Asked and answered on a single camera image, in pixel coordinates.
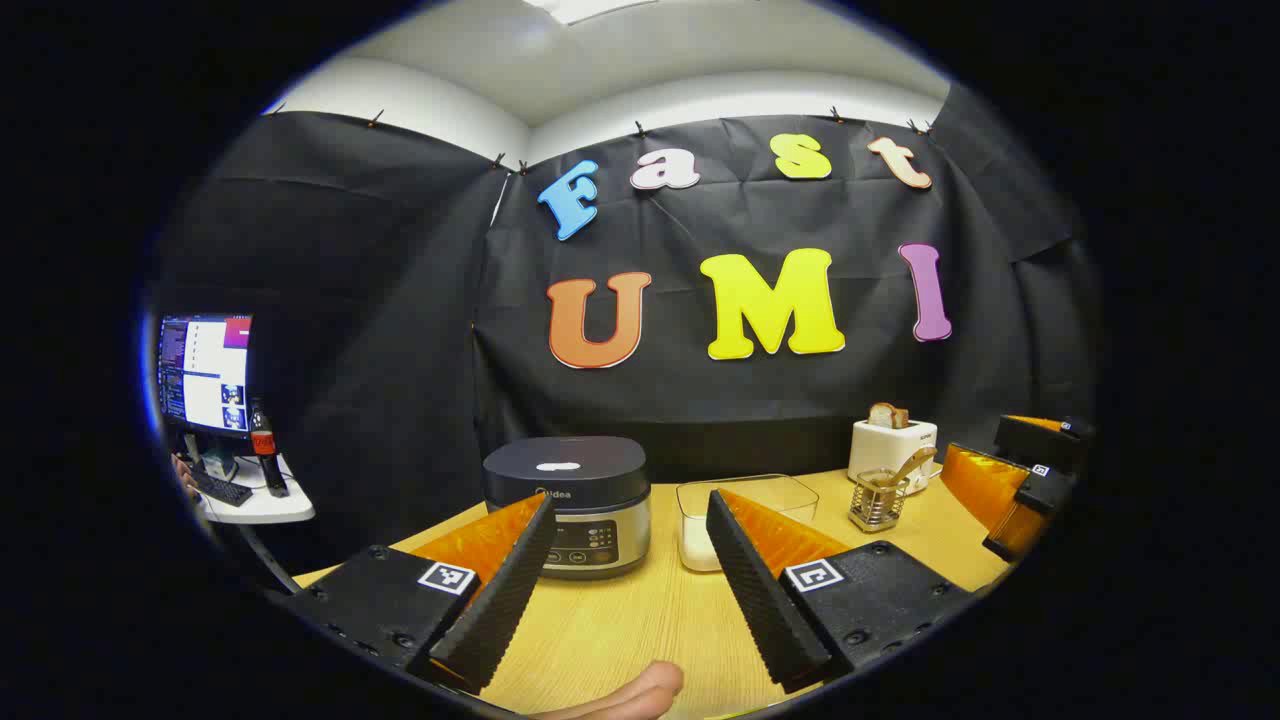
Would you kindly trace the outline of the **black and silver rice cooker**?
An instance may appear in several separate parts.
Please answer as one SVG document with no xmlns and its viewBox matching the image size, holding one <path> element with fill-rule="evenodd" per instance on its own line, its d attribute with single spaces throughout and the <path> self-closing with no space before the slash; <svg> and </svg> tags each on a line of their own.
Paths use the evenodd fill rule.
<svg viewBox="0 0 1280 720">
<path fill-rule="evenodd" d="M 607 579 L 646 560 L 652 483 L 640 443 L 614 436 L 518 439 L 490 452 L 483 474 L 492 512 L 530 495 L 552 501 L 556 533 L 543 577 Z"/>
</svg>

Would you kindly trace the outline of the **dark bottle with red label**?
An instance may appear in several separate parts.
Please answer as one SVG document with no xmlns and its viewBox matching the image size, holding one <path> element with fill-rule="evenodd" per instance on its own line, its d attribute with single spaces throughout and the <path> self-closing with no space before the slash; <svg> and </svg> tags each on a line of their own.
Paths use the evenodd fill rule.
<svg viewBox="0 0 1280 720">
<path fill-rule="evenodd" d="M 262 469 L 269 493 L 276 498 L 288 497 L 291 492 L 280 470 L 275 436 L 261 398 L 251 398 L 250 402 L 250 443 Z"/>
</svg>

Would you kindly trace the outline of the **clear glass container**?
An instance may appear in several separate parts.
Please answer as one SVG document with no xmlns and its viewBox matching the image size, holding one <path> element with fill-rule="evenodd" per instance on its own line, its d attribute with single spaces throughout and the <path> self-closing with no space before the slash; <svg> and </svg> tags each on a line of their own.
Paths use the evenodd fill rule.
<svg viewBox="0 0 1280 720">
<path fill-rule="evenodd" d="M 680 510 L 676 536 L 677 551 L 681 518 L 707 518 L 710 493 L 716 489 L 728 489 L 804 523 L 813 520 L 819 501 L 819 495 L 812 487 L 795 477 L 778 473 L 684 483 L 677 486 L 675 491 Z"/>
</svg>

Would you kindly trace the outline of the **clear wire chopstick holder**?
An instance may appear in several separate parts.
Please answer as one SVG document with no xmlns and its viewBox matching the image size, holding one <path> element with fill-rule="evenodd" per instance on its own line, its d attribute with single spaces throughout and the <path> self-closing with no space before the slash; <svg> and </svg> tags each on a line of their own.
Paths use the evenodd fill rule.
<svg viewBox="0 0 1280 720">
<path fill-rule="evenodd" d="M 909 478 L 888 468 L 858 473 L 852 478 L 849 520 L 867 533 L 895 527 L 902 514 L 908 487 Z"/>
</svg>

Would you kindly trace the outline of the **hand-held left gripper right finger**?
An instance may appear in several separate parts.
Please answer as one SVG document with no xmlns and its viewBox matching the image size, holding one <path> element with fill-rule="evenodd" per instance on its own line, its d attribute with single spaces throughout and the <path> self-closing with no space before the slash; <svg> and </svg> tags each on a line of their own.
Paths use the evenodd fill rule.
<svg viewBox="0 0 1280 720">
<path fill-rule="evenodd" d="M 771 680 L 787 692 L 867 673 L 975 594 L 887 541 L 856 548 L 728 489 L 707 530 Z"/>
</svg>

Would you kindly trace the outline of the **white toaster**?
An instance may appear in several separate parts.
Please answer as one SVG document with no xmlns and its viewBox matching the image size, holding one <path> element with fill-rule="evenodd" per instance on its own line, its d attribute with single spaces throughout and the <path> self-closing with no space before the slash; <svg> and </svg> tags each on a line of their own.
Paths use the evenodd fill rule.
<svg viewBox="0 0 1280 720">
<path fill-rule="evenodd" d="M 910 420 L 902 429 L 872 425 L 868 420 L 852 424 L 847 477 L 886 468 L 897 471 L 919 448 L 934 447 L 938 427 L 931 421 Z"/>
</svg>

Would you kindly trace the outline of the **wooden spoon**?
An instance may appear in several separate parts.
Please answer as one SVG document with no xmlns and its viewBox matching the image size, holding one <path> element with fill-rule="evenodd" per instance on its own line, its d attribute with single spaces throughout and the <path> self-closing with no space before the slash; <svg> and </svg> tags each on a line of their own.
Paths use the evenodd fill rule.
<svg viewBox="0 0 1280 720">
<path fill-rule="evenodd" d="M 936 454 L 934 446 L 923 446 L 913 452 L 902 465 L 890 475 L 888 479 L 881 480 L 879 487 L 891 488 L 901 486 L 902 483 L 910 484 L 909 475 L 915 471 L 919 466 L 932 460 Z"/>
</svg>

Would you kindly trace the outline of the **white rice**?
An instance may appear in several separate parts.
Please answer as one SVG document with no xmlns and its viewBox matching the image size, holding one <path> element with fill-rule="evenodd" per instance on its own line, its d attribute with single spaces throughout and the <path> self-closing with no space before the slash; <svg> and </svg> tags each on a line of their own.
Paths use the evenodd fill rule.
<svg viewBox="0 0 1280 720">
<path fill-rule="evenodd" d="M 690 571 L 721 571 L 721 561 L 710 539 L 705 516 L 681 518 L 678 553 L 682 565 Z"/>
</svg>

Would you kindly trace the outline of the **small white side table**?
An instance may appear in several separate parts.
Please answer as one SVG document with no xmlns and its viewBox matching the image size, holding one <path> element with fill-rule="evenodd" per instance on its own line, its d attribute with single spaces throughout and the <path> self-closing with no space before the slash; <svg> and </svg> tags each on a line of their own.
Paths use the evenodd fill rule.
<svg viewBox="0 0 1280 720">
<path fill-rule="evenodd" d="M 214 525 L 228 527 L 230 534 L 238 539 L 239 544 L 257 559 L 257 564 L 271 578 L 266 582 L 269 588 L 283 594 L 294 594 L 300 591 L 298 583 L 260 539 L 256 528 L 307 521 L 315 518 L 314 503 L 301 484 L 292 477 L 285 462 L 282 462 L 280 468 L 291 495 L 283 498 L 273 497 L 269 493 L 262 477 L 262 469 L 256 457 L 239 456 L 234 459 L 234 462 L 236 470 L 232 473 L 232 478 L 220 479 L 251 488 L 253 491 L 252 497 L 244 505 L 232 507 L 214 498 L 205 498 L 201 495 L 197 509 Z M 196 464 L 192 469 L 200 469 L 206 473 L 201 462 Z"/>
</svg>

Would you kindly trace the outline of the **black keyboard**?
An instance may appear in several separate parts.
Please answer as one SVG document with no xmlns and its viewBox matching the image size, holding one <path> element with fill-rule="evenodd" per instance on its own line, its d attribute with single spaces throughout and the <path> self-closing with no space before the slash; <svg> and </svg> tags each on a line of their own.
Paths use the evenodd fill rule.
<svg viewBox="0 0 1280 720">
<path fill-rule="evenodd" d="M 210 477 L 200 469 L 192 469 L 191 473 L 195 487 L 205 498 L 214 498 L 218 502 L 230 505 L 232 507 L 239 507 L 253 495 L 251 488 L 216 477 Z"/>
</svg>

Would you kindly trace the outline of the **computer monitor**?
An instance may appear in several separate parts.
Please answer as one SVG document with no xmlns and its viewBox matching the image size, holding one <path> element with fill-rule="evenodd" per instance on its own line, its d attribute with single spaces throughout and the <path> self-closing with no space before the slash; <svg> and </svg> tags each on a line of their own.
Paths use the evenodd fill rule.
<svg viewBox="0 0 1280 720">
<path fill-rule="evenodd" d="M 187 313 L 160 318 L 156 380 L 174 450 L 218 479 L 238 474 L 250 438 L 250 336 L 253 316 Z"/>
</svg>

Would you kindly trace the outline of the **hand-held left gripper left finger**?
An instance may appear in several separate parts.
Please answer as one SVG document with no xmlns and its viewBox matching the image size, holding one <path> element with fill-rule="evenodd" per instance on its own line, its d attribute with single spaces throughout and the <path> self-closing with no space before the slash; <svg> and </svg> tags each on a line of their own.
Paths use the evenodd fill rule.
<svg viewBox="0 0 1280 720">
<path fill-rule="evenodd" d="M 410 552 L 374 544 L 285 598 L 285 609 L 372 660 L 477 693 L 499 666 L 556 538 L 547 495 Z"/>
</svg>

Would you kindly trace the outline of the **black backdrop cloth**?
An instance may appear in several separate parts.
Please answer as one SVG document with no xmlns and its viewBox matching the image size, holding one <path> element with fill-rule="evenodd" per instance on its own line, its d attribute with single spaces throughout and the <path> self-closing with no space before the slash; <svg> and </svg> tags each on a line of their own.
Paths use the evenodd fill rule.
<svg viewBox="0 0 1280 720">
<path fill-rule="evenodd" d="M 248 393 L 317 506 L 296 571 L 477 503 L 484 457 L 621 436 L 653 479 L 842 469 L 886 401 L 978 445 L 1089 416 L 1085 228 L 974 94 L 928 135 L 696 120 L 526 173 L 402 128 L 251 123 L 161 237 L 163 315 L 251 316 Z"/>
</svg>

